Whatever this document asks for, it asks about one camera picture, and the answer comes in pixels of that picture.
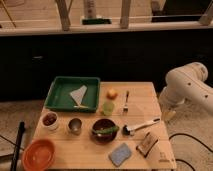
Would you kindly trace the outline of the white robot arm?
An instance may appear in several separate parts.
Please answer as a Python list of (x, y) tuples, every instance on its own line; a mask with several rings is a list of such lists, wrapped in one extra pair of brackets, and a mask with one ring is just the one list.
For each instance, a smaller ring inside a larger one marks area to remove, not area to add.
[(170, 70), (165, 76), (166, 86), (159, 95), (161, 119), (170, 120), (176, 114), (175, 108), (186, 99), (213, 115), (213, 87), (205, 84), (207, 78), (207, 67), (200, 62), (192, 62)]

